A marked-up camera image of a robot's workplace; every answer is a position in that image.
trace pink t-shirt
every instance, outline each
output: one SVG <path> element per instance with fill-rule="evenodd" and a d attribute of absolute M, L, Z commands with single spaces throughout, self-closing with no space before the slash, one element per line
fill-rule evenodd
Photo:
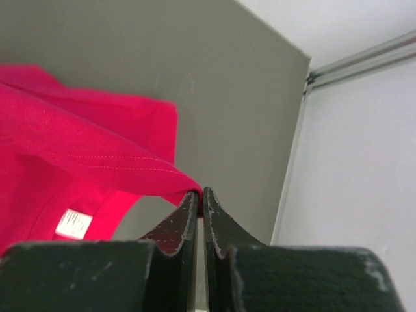
<path fill-rule="evenodd" d="M 0 65 L 0 254 L 19 241 L 109 239 L 141 196 L 177 205 L 200 193 L 174 166 L 176 131 L 171 103 Z"/>

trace metal rail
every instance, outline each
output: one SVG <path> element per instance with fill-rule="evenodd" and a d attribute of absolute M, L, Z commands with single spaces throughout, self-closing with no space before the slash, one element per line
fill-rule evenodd
<path fill-rule="evenodd" d="M 313 70 L 307 92 L 366 75 L 416 57 L 416 31 Z"/>

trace clothing label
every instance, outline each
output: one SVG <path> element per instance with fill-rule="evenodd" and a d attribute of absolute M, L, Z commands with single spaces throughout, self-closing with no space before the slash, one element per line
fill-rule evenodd
<path fill-rule="evenodd" d="M 55 233 L 71 239 L 83 239 L 91 221 L 91 216 L 68 209 L 60 219 Z"/>

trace white wall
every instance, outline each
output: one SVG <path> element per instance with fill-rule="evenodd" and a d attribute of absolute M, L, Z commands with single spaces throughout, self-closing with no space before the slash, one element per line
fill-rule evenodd
<path fill-rule="evenodd" d="M 318 68 L 416 29 L 415 0 L 239 0 Z"/>
<path fill-rule="evenodd" d="M 307 99 L 274 243 L 364 246 L 416 311 L 416 61 Z"/>

